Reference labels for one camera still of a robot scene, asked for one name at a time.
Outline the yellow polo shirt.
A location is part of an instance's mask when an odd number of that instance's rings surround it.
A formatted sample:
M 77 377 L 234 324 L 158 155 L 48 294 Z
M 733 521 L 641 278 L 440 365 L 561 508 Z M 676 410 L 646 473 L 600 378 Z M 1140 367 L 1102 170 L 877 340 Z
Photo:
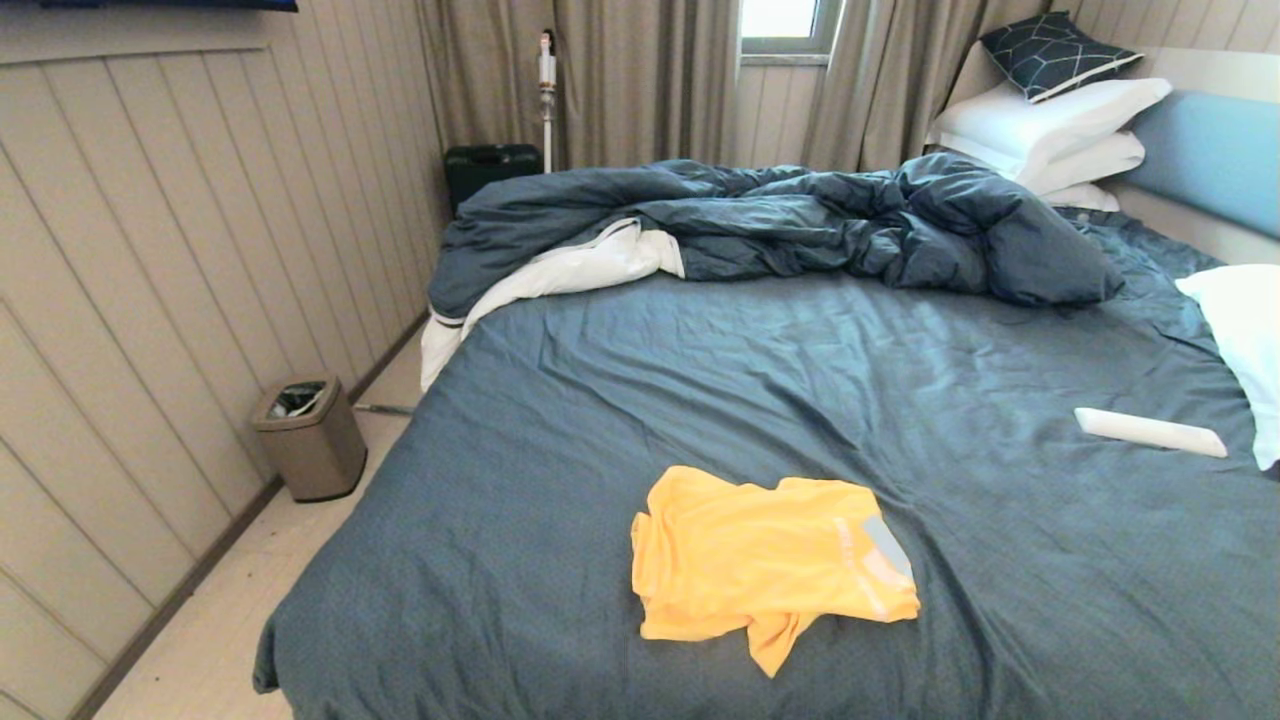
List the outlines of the yellow polo shirt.
M 630 538 L 640 635 L 701 642 L 744 630 L 767 676 L 819 618 L 899 623 L 922 610 L 876 493 L 844 480 L 786 477 L 765 488 L 672 466 Z

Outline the bed with blue sheet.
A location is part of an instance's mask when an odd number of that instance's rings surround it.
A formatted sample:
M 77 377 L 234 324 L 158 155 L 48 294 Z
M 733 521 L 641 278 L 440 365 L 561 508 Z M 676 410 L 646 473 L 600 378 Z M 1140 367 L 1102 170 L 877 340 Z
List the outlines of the bed with blue sheet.
M 658 273 L 485 316 L 269 618 L 253 688 L 297 720 L 1280 720 L 1280 475 L 1175 287 L 1219 263 L 1070 220 L 1112 301 Z M 641 639 L 628 529 L 677 464 L 869 487 L 922 616 L 822 618 L 776 679 L 742 633 Z

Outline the dark blue duvet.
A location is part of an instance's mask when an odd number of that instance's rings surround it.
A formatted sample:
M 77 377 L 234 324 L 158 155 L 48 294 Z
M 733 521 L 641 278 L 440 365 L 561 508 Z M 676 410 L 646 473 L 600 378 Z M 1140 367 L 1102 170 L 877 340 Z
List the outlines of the dark blue duvet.
M 460 205 L 428 290 L 420 384 L 488 314 L 655 273 L 750 281 L 842 272 L 1027 307 L 1123 287 L 1102 249 L 1024 186 L 955 154 L 892 170 L 742 169 L 678 159 L 489 184 Z

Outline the dark green hard case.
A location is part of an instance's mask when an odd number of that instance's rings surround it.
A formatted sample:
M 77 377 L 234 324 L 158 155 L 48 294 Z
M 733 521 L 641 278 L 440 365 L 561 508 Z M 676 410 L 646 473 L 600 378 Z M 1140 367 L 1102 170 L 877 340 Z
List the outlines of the dark green hard case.
M 490 183 L 544 170 L 541 150 L 531 143 L 451 147 L 444 156 L 451 211 L 456 217 L 462 202 Z

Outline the beige window curtain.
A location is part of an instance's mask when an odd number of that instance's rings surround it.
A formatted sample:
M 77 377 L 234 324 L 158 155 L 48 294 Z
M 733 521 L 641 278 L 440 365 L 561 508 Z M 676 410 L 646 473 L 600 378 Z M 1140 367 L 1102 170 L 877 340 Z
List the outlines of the beige window curtain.
M 801 164 L 893 169 L 922 154 L 972 45 L 1052 0 L 844 0 Z
M 742 0 L 416 0 L 447 147 L 543 142 L 539 41 L 556 40 L 559 169 L 733 151 Z

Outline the white stick vacuum cleaner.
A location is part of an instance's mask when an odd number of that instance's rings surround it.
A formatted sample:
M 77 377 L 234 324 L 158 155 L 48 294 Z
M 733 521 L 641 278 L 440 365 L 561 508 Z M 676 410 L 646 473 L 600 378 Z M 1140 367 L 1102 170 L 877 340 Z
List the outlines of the white stick vacuum cleaner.
M 543 129 L 543 169 L 545 173 L 554 170 L 554 123 L 557 99 L 557 58 L 556 35 L 550 28 L 544 28 L 539 37 L 539 94 L 540 118 Z

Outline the beige trash bin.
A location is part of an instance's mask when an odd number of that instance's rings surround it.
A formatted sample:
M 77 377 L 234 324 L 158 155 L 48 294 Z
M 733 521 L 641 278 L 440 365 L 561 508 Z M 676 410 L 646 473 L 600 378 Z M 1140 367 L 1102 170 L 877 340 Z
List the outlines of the beige trash bin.
M 342 498 L 357 488 L 369 447 L 337 374 L 275 383 L 256 402 L 250 424 L 297 503 Z

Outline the grey framed window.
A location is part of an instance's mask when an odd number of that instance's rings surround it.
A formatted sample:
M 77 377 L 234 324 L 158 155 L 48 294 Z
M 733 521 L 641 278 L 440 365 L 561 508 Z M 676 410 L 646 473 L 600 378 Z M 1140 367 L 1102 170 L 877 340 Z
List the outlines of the grey framed window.
M 826 55 L 837 33 L 844 0 L 741 0 L 745 55 Z

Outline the white pillow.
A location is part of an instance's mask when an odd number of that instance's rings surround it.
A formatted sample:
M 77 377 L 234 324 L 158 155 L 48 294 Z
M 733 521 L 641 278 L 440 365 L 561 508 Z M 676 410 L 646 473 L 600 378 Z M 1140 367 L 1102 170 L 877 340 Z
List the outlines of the white pillow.
M 1261 471 L 1280 464 L 1280 265 L 1236 264 L 1176 279 L 1210 325 L 1254 419 Z
M 943 110 L 925 145 L 961 152 L 1007 176 L 1038 172 L 1116 135 L 1172 91 L 1162 78 L 1111 79 L 1028 102 L 1005 82 Z
M 1117 197 L 1094 183 L 1071 184 L 1039 196 L 1053 208 L 1079 208 L 1088 211 L 1119 211 Z
M 1135 169 L 1144 159 L 1146 146 L 1132 132 L 1120 131 L 1039 167 L 1028 167 L 1015 181 L 1044 196 Z

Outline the dark patterned cushion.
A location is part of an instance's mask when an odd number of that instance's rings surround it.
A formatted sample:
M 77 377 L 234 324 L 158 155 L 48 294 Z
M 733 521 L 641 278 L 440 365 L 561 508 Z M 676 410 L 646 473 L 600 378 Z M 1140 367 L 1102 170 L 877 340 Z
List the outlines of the dark patterned cushion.
M 1079 29 L 1068 12 L 1050 12 L 992 29 L 980 46 L 1032 104 L 1116 78 L 1143 53 L 1103 44 Z

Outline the white remote control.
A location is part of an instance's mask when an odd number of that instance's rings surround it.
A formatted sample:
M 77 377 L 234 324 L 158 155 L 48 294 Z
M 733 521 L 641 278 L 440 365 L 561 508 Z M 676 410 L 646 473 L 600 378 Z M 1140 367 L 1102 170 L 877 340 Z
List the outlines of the white remote control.
M 1146 416 L 1111 413 L 1094 407 L 1075 407 L 1074 418 L 1083 432 L 1158 448 L 1172 448 L 1207 457 L 1226 457 L 1228 448 L 1208 428 L 1161 421 Z

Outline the light blue headboard pad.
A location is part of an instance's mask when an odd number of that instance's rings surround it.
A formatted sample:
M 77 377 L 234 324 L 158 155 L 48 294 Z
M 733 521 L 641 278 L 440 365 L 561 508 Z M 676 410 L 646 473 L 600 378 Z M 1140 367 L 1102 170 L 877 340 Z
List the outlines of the light blue headboard pad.
M 1280 240 L 1280 104 L 1175 90 L 1132 133 L 1125 183 Z

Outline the dark wall television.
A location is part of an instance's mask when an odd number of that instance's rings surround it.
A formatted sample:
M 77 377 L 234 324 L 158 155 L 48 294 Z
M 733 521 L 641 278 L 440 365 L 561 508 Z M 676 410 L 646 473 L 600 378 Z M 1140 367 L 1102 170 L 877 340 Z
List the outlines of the dark wall television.
M 23 0 L 41 8 L 100 9 L 106 6 L 212 8 L 246 12 L 300 13 L 300 0 Z

